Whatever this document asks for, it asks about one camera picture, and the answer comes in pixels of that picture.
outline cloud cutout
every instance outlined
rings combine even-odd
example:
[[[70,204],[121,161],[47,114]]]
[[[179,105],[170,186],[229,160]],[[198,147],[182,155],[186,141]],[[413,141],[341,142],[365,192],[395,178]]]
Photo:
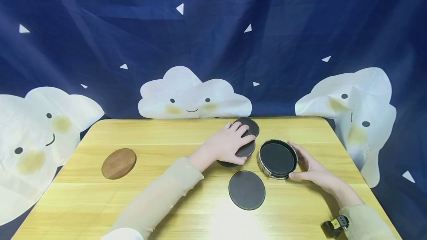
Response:
[[[295,104],[299,116],[334,119],[335,133],[369,187],[380,181],[378,154],[390,137],[396,108],[391,83],[380,68],[328,77]]]
[[[202,82],[188,68],[169,69],[163,79],[141,86],[142,99],[138,103],[141,116],[152,119],[247,117],[252,103],[235,94],[225,80]]]
[[[33,206],[86,130],[104,115],[92,99],[39,87],[0,94],[0,225]]]

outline yellow label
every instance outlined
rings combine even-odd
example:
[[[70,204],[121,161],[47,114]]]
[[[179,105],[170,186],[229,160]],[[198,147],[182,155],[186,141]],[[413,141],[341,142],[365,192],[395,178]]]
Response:
[[[334,226],[334,229],[338,229],[340,227],[340,223],[337,219],[331,221],[332,225]]]

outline table top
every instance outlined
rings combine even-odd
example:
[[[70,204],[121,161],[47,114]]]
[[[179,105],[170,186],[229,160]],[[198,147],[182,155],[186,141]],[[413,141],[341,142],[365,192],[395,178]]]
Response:
[[[100,239],[144,187],[176,159],[187,156],[234,119],[101,120],[20,227],[14,240]],[[255,152],[241,167],[214,163],[205,179],[182,198],[150,239],[326,239],[321,223],[338,213],[334,198],[314,184],[268,178],[256,154],[268,139],[292,140],[348,182],[401,239],[326,120],[319,117],[253,118],[260,128]],[[133,170],[118,180],[101,173],[104,159],[120,148],[137,154]],[[249,170],[264,182],[266,198],[254,211],[239,209],[228,195],[235,172]]]

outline round box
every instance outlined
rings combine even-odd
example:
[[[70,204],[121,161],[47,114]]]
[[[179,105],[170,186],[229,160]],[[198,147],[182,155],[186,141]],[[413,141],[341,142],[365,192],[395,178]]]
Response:
[[[270,139],[262,143],[256,161],[265,175],[274,179],[287,179],[298,164],[298,156],[288,143]]]

